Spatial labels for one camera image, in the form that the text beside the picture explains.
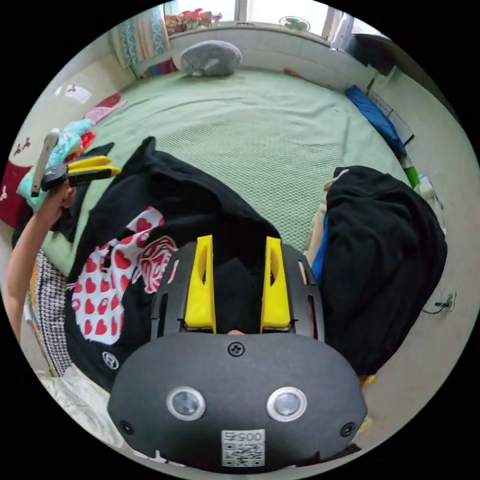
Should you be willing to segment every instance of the gray stuffed animal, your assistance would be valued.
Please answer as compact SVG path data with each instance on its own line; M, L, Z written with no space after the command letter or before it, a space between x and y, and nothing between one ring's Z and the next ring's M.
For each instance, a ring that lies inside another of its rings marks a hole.
M222 77L230 75L242 62L242 53L231 43L206 40L186 48L180 70L187 75Z

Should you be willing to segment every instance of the houndstooth fabric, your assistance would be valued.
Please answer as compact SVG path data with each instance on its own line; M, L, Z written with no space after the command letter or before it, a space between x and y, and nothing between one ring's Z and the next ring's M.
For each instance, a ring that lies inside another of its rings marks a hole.
M52 373L62 377L72 364L64 330L67 279L42 250L36 257L36 267L34 321Z

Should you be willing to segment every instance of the pink cloth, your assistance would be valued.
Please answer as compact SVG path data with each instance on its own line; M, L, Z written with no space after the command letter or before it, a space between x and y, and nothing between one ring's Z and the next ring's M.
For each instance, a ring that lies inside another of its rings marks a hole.
M96 125L100 120L103 120L105 117L110 115L111 113L121 109L124 105L126 105L128 100L122 100L116 103L114 106L96 106L92 110L90 110L83 118L90 119L93 121L93 124Z

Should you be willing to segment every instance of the green bedspread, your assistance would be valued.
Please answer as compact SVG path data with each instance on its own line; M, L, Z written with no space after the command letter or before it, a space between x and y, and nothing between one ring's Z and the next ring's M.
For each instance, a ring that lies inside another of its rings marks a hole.
M217 177L303 250L326 181L340 166L364 165L408 184L394 154L342 93L273 71L242 68L225 78L171 73L130 85L126 107L94 128L115 142L123 166L142 140ZM76 237L50 232L42 249L68 275L89 211L111 180L93 182Z

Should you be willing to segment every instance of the fan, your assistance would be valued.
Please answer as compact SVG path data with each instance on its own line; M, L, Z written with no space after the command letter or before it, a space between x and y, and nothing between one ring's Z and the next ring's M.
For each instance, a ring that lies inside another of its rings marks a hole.
M299 16L284 16L279 20L282 27L294 32L308 32L310 24Z

